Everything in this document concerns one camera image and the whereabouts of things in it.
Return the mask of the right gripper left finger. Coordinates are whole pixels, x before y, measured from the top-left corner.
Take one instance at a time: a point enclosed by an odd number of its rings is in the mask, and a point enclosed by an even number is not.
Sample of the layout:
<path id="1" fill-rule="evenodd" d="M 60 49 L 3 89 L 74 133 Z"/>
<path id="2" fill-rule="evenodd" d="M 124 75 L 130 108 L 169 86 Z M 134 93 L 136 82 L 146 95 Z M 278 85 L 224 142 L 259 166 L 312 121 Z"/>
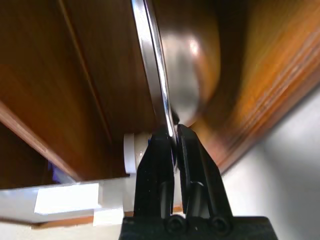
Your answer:
<path id="1" fill-rule="evenodd" d="M 136 172 L 134 217 L 165 219 L 173 212 L 172 141 L 162 126 L 152 133 Z"/>

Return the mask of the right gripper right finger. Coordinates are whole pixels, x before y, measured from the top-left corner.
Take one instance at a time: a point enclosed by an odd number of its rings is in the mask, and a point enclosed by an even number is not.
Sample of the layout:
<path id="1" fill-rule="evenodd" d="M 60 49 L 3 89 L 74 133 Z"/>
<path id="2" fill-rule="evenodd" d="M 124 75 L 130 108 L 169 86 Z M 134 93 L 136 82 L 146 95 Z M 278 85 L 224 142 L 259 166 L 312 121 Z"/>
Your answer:
<path id="1" fill-rule="evenodd" d="M 192 129 L 180 124 L 177 136 L 177 162 L 186 217 L 232 219 L 218 166 Z"/>

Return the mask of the white jar blue label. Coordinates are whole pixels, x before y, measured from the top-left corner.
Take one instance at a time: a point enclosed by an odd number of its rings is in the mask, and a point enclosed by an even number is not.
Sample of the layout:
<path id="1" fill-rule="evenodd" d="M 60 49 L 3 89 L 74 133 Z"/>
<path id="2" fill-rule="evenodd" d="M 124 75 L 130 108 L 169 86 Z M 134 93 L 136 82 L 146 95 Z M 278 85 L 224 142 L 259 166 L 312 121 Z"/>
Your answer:
<path id="1" fill-rule="evenodd" d="M 123 136 L 123 158 L 125 172 L 129 175 L 137 173 L 138 166 L 148 147 L 150 133 L 128 133 Z"/>

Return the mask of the steel bowl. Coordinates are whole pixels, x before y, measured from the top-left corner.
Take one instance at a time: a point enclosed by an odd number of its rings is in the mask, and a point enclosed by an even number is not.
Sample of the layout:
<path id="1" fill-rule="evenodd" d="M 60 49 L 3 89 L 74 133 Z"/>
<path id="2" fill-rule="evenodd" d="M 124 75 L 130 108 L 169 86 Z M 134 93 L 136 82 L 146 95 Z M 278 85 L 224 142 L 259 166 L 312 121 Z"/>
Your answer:
<path id="1" fill-rule="evenodd" d="M 213 0 L 130 0 L 155 116 L 173 143 L 191 126 L 221 74 Z"/>

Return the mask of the wooden cabinet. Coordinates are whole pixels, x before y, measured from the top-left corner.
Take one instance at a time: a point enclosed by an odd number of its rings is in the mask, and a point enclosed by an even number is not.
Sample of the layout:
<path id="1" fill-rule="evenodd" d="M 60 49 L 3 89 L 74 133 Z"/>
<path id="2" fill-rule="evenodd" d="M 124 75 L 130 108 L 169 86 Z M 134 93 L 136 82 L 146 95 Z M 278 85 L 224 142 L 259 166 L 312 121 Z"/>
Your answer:
<path id="1" fill-rule="evenodd" d="M 217 86 L 191 127 L 226 171 L 320 85 L 320 0 L 213 0 Z M 117 222 L 124 135 L 157 120 L 131 0 L 0 0 L 0 221 Z M 99 184 L 101 208 L 41 215 L 40 189 Z"/>

